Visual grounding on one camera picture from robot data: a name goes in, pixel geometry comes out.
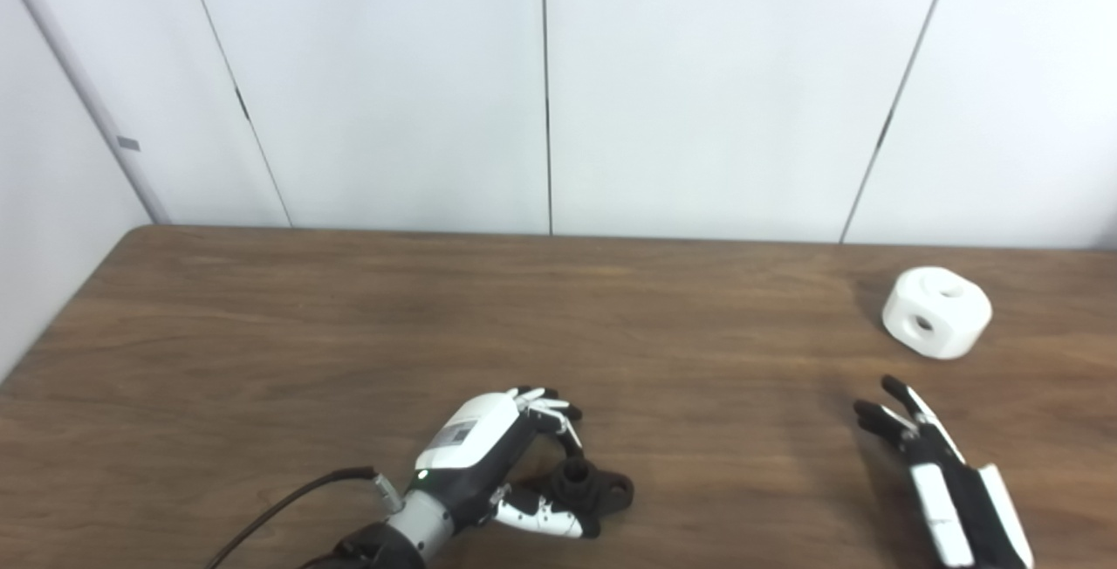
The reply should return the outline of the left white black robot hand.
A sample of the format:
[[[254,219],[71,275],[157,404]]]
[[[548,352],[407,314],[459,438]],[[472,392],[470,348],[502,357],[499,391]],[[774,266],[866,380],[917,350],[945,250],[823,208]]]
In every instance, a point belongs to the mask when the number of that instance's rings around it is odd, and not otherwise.
[[[582,457],[574,423],[582,411],[550,387],[512,387],[476,395],[443,423],[416,458],[407,489],[436,504],[451,535],[497,521],[510,528],[562,538],[596,538],[596,518],[577,516],[540,490],[508,482],[510,470],[535,438],[550,436],[566,456]]]

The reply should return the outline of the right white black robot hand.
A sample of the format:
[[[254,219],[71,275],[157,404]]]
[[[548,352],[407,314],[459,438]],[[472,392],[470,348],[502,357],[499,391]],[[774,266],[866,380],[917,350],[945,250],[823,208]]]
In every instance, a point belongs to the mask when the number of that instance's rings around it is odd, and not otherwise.
[[[970,465],[920,393],[892,374],[881,387],[905,415],[858,399],[855,417],[901,455],[941,568],[1033,568],[1034,552],[994,464]]]

